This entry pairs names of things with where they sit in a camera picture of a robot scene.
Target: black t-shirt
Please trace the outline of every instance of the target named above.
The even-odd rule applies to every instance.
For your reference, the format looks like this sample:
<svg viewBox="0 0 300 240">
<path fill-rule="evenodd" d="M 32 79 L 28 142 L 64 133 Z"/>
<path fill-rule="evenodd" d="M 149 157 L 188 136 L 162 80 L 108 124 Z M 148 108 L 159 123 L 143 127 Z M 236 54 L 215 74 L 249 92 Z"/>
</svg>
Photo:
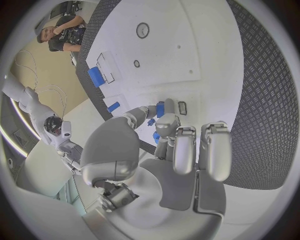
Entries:
<svg viewBox="0 0 300 240">
<path fill-rule="evenodd" d="M 57 21 L 55 27 L 59 27 L 73 20 L 74 18 L 75 16 L 62 16 Z M 85 27 L 80 28 L 79 26 L 69 27 L 62 30 L 60 34 L 55 35 L 48 41 L 50 51 L 63 51 L 65 43 L 69 43 L 72 45 L 81 45 L 85 30 Z"/>
</svg>

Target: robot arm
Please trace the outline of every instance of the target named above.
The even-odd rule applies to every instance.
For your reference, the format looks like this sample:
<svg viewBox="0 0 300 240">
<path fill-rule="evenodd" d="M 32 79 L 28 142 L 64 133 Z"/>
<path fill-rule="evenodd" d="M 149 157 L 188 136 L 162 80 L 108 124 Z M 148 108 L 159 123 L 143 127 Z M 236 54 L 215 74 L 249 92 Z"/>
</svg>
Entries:
<svg viewBox="0 0 300 240">
<path fill-rule="evenodd" d="M 80 174 L 82 147 L 70 141 L 71 123 L 63 121 L 50 107 L 41 104 L 38 94 L 24 87 L 14 75 L 6 76 L 2 91 L 28 113 L 34 129 L 47 145 L 53 145 L 62 161 L 74 174 Z"/>
</svg>

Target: hand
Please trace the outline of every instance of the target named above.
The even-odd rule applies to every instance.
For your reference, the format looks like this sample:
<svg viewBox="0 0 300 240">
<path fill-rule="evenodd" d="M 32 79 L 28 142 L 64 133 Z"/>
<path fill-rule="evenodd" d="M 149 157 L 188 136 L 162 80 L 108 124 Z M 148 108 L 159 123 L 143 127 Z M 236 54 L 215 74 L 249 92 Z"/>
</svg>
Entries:
<svg viewBox="0 0 300 240">
<path fill-rule="evenodd" d="M 54 29 L 53 32 L 54 32 L 55 35 L 58 35 L 58 34 L 60 34 L 63 30 L 64 30 L 64 29 L 63 29 L 62 27 L 58 26 L 57 28 Z"/>
</svg>

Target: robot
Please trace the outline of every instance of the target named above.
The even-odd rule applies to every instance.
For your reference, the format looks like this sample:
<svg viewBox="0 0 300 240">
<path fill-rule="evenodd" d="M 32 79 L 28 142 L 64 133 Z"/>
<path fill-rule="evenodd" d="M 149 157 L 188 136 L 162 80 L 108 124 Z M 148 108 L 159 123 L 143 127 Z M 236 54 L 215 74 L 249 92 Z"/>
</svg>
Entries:
<svg viewBox="0 0 300 240">
<path fill-rule="evenodd" d="M 174 101 L 167 98 L 164 115 L 155 123 L 160 139 L 154 157 L 139 164 L 140 142 L 135 129 L 156 116 L 155 105 L 137 107 L 109 119 L 92 133 L 83 149 L 71 141 L 71 123 L 41 104 L 37 93 L 24 87 L 11 73 L 5 79 L 3 92 L 30 115 L 38 135 L 55 147 L 73 174 L 82 175 L 90 187 L 104 189 L 99 196 L 104 211 L 111 213 L 132 205 L 139 195 L 121 181 L 129 180 L 137 168 L 143 168 L 161 186 L 160 208 L 171 210 L 174 216 L 187 212 L 191 219 L 213 216 L 213 220 L 209 219 L 214 226 L 208 227 L 210 235 L 220 227 L 226 208 L 222 182 L 230 174 L 232 161 L 231 135 L 225 122 L 202 126 L 196 162 L 197 130 L 181 126 Z"/>
</svg>

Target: man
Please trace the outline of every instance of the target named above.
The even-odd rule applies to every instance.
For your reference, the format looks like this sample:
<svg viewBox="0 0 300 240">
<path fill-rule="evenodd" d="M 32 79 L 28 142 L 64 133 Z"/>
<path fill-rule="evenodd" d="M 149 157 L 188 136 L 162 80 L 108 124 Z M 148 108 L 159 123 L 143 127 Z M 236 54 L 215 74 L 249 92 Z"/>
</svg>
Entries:
<svg viewBox="0 0 300 240">
<path fill-rule="evenodd" d="M 86 30 L 81 16 L 62 16 L 55 26 L 43 28 L 37 36 L 39 43 L 48 42 L 49 50 L 79 52 Z"/>
</svg>

